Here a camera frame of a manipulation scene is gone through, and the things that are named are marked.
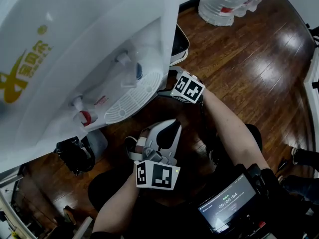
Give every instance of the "wooden floor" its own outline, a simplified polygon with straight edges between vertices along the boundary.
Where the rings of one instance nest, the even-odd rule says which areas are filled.
[[[283,158],[290,158],[290,146],[313,148],[303,80],[315,46],[286,0],[264,0],[255,13],[236,18],[231,27],[205,23],[194,8],[182,12],[178,24],[190,41],[189,55],[179,65],[203,80],[245,123],[258,127],[263,155],[274,172]],[[138,137],[146,126],[171,118],[182,123],[176,157],[185,173],[179,178],[177,193],[161,197],[180,201],[183,193],[198,187],[202,176],[210,172],[199,108],[157,97],[132,118],[102,129],[109,147],[92,171],[77,177],[55,154],[30,162],[19,185],[24,208],[48,229],[54,227],[53,218],[65,205],[95,217],[87,197],[91,180],[125,161],[122,143],[126,136]],[[304,177],[313,172],[302,166],[288,171]]]

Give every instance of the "black pants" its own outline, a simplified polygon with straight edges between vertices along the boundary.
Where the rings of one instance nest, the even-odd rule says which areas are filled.
[[[247,124],[246,126],[255,138],[260,150],[262,150],[260,132],[253,125]],[[217,168],[221,172],[226,171],[226,168],[233,167],[221,141],[216,141],[214,151],[220,153],[221,160]],[[132,171],[133,162],[129,162],[125,166],[114,168],[94,178],[89,185],[88,195],[97,211],[121,188]],[[212,178],[199,195],[209,192],[214,187],[216,180],[218,178]],[[188,203],[176,207],[167,207],[153,200],[138,197],[130,227],[124,237],[126,239],[188,238],[196,235],[197,238],[211,238],[210,230],[204,223],[194,217],[193,211]]]
[[[319,153],[317,152],[299,149],[295,154],[294,161],[298,165],[309,165],[319,171]],[[319,205],[319,179],[291,175],[283,181],[282,186],[289,193],[299,194],[313,204]]]

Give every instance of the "person's right arm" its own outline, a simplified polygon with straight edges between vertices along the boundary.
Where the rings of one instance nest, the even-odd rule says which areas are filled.
[[[245,124],[209,90],[205,89],[203,95],[204,103],[233,164],[243,164],[248,168],[256,163],[260,169],[269,168]]]

